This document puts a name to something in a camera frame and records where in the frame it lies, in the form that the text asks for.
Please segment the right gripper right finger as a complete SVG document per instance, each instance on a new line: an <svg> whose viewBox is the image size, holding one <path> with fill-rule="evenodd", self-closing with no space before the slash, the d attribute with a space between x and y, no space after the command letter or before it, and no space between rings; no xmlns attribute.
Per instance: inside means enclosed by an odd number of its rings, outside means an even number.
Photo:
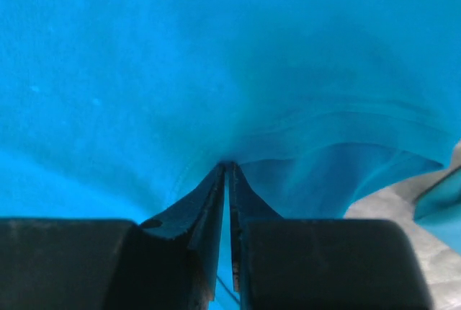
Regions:
<svg viewBox="0 0 461 310"><path fill-rule="evenodd" d="M231 258L242 309L432 309L402 228L382 219L288 219L228 165Z"/></svg>

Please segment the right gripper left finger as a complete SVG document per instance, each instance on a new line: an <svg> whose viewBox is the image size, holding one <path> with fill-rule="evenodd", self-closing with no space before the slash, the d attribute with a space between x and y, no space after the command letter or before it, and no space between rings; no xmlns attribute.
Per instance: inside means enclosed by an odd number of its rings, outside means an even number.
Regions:
<svg viewBox="0 0 461 310"><path fill-rule="evenodd" d="M3 309L206 309L215 297L225 170L137 224L1 220Z"/></svg>

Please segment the blue t shirt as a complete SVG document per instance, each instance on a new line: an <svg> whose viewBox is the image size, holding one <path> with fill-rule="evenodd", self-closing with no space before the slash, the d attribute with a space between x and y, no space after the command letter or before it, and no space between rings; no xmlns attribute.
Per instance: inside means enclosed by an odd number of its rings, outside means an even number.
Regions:
<svg viewBox="0 0 461 310"><path fill-rule="evenodd" d="M143 221L219 162L289 218L449 166L460 0L1 0L1 215Z"/></svg>

